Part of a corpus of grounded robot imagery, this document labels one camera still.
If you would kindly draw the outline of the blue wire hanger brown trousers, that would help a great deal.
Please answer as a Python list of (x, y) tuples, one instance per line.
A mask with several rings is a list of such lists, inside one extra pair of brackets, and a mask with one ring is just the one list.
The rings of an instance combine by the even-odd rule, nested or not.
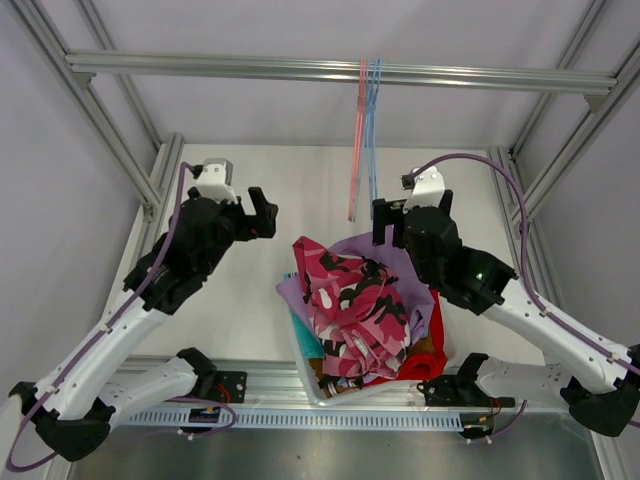
[(371, 200), (378, 198), (377, 181), (377, 106), (381, 83), (382, 61), (377, 59), (374, 64), (369, 88), (369, 170), (370, 170), (370, 195)]

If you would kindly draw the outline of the red trousers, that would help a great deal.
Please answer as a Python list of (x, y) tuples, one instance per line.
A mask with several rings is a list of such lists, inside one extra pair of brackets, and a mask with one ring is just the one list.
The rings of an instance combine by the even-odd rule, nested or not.
[(439, 296), (431, 290), (427, 299), (421, 308), (408, 311), (396, 289), (384, 287), (363, 322), (372, 330), (371, 353), (376, 359), (365, 386), (392, 380), (428, 381), (443, 373), (448, 357)]

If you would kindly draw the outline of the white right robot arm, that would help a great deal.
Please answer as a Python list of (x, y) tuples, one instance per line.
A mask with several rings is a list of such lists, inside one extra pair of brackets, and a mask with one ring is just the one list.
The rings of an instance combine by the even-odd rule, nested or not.
[(551, 365), (469, 355), (455, 380), (467, 404), (512, 397), (566, 409), (583, 427), (618, 437), (639, 406), (639, 348), (616, 343), (539, 296), (493, 254), (462, 243), (450, 216), (453, 193), (436, 205), (373, 202), (373, 242), (406, 251), (419, 281), (450, 304), (483, 316), (549, 354)]

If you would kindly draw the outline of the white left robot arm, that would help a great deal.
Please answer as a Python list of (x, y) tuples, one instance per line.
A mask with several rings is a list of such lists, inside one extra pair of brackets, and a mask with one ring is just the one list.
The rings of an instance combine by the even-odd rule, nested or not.
[(12, 389), (23, 420), (33, 423), (53, 455), (81, 460), (121, 421), (165, 401), (228, 399), (217, 367), (195, 347), (135, 383), (117, 386), (110, 379), (142, 340), (204, 286), (233, 243), (274, 237), (278, 206), (259, 187), (248, 193), (251, 215), (239, 200), (215, 201), (191, 188), (186, 200), (176, 201), (168, 231), (125, 277), (106, 317), (47, 377)]

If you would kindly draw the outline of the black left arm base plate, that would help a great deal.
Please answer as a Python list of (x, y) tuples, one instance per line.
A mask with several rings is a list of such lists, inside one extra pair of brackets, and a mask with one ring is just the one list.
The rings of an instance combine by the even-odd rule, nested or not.
[(205, 377), (199, 397), (226, 404), (242, 404), (245, 401), (248, 375), (244, 371), (217, 371)]

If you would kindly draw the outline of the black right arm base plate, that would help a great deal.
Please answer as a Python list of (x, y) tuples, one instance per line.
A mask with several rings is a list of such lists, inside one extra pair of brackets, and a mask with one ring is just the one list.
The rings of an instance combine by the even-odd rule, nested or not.
[(514, 408), (512, 397), (490, 397), (472, 382), (459, 380), (456, 375), (441, 375), (422, 381), (416, 389), (423, 395), (425, 404), (432, 407), (503, 407)]

